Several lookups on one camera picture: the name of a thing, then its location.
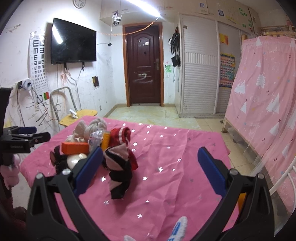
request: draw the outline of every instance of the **tv screen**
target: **tv screen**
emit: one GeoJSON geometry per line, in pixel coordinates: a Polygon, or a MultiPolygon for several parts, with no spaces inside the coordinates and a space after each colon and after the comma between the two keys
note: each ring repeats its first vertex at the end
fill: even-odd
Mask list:
{"type": "Polygon", "coordinates": [[[96,61],[96,31],[54,18],[52,64],[96,61]]]}

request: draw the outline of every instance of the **pink stuffed toy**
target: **pink stuffed toy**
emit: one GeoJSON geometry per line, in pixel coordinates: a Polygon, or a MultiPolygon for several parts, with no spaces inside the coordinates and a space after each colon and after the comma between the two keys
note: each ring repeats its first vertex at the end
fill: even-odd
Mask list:
{"type": "Polygon", "coordinates": [[[20,158],[18,155],[13,155],[13,164],[10,166],[0,166],[0,173],[3,176],[4,184],[9,190],[20,182],[18,174],[20,172],[20,158]]]}

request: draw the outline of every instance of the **wooden bed post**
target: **wooden bed post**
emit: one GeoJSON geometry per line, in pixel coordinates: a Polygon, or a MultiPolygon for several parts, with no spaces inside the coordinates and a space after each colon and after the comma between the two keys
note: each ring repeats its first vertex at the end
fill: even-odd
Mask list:
{"type": "Polygon", "coordinates": [[[226,117],[224,117],[223,126],[222,126],[222,133],[227,133],[229,127],[231,127],[231,125],[228,123],[226,117]]]}

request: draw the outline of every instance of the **metal screw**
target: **metal screw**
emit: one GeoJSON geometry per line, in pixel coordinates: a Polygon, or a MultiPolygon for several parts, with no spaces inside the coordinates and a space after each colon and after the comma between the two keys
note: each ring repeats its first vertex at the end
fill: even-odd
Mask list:
{"type": "Polygon", "coordinates": [[[264,175],[263,175],[262,173],[258,173],[257,177],[258,177],[259,179],[264,179],[264,175]]]}
{"type": "Polygon", "coordinates": [[[231,175],[234,175],[234,176],[237,175],[237,174],[239,173],[239,172],[238,172],[236,169],[234,169],[234,168],[230,169],[229,172],[230,172],[231,175]]]}
{"type": "Polygon", "coordinates": [[[36,175],[36,178],[37,179],[41,179],[43,177],[43,174],[42,173],[38,173],[37,175],[36,175]]]}
{"type": "Polygon", "coordinates": [[[62,171],[62,174],[65,176],[69,175],[70,173],[71,173],[71,170],[69,168],[66,168],[62,171]]]}

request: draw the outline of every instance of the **yellow wooden chair seat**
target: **yellow wooden chair seat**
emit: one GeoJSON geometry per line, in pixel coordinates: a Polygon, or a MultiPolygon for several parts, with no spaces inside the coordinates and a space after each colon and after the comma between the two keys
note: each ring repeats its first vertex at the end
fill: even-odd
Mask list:
{"type": "Polygon", "coordinates": [[[76,111],[78,119],[73,118],[71,115],[67,115],[64,117],[59,123],[65,127],[73,124],[75,121],[79,120],[81,117],[86,115],[96,116],[98,112],[96,110],[78,110],[76,111]]]}

